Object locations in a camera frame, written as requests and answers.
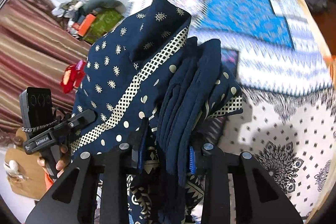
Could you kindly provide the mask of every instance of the handheld camera device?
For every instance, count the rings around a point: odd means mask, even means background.
[[[49,176],[57,179],[56,163],[61,159],[61,144],[67,144],[70,133],[82,129],[96,119],[93,110],[85,110],[76,117],[61,123],[54,118],[51,91],[43,88],[28,87],[19,96],[22,130],[27,140],[23,143],[26,154],[40,152],[46,160]]]

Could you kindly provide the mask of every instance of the orange box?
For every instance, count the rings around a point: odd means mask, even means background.
[[[95,19],[96,17],[94,15],[88,14],[78,28],[78,35],[83,37]]]

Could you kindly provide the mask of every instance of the navy blue bandana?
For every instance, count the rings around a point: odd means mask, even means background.
[[[84,151],[107,152],[126,142],[142,118],[149,119],[153,138],[143,154],[143,172],[127,180],[134,222],[175,223],[189,214],[202,198],[189,202],[190,191],[184,190],[187,180],[189,186],[201,187],[197,178],[186,175],[192,131],[207,117],[242,112],[241,89],[221,63],[220,41],[197,46],[196,37],[187,39],[190,20],[190,14],[168,1],[153,0],[92,45],[86,77],[76,93],[73,115],[90,108],[99,117],[71,136],[73,157]],[[163,173],[175,178],[170,182],[163,178],[166,190],[160,192],[161,200],[168,198],[167,204],[181,200],[175,207],[152,204],[160,199],[150,191],[159,164]]]

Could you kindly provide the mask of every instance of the red toy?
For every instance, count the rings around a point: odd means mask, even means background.
[[[86,62],[80,60],[76,65],[69,65],[62,77],[61,86],[64,93],[69,93],[73,88],[78,88],[85,76],[84,66]]]

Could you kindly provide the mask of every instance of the orange fabric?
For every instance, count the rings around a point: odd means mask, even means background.
[[[336,56],[330,56],[330,57],[323,57],[325,64],[327,65],[330,76],[333,80],[334,86],[336,86],[336,74],[334,73],[336,71]]]
[[[48,191],[49,188],[54,184],[54,181],[49,177],[47,173],[44,173],[44,181]]]

